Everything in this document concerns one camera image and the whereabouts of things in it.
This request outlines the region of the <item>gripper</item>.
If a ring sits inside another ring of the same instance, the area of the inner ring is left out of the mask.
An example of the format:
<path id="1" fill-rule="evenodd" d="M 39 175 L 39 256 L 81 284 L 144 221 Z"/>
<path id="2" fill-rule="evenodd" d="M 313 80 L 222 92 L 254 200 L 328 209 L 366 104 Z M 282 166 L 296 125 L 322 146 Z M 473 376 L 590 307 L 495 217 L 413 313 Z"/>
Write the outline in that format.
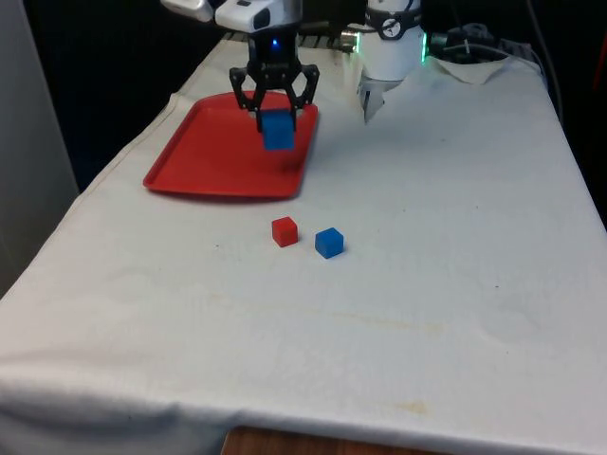
<path id="1" fill-rule="evenodd" d="M 262 104 L 266 95 L 263 84 L 255 84 L 251 95 L 243 89 L 248 70 L 260 73 L 264 70 L 289 72 L 285 77 L 285 93 L 289 101 L 289 112 L 293 130 L 297 129 L 297 114 L 306 105 L 313 102 L 318 81 L 319 69 L 315 64 L 300 64 L 297 54 L 298 29 L 296 27 L 266 28 L 248 36 L 247 68 L 233 67 L 229 71 L 230 83 L 236 102 L 243 110 L 254 114 L 257 131 L 263 132 L 261 115 Z M 296 94 L 293 83 L 297 77 L 305 78 L 305 85 L 300 95 Z"/>

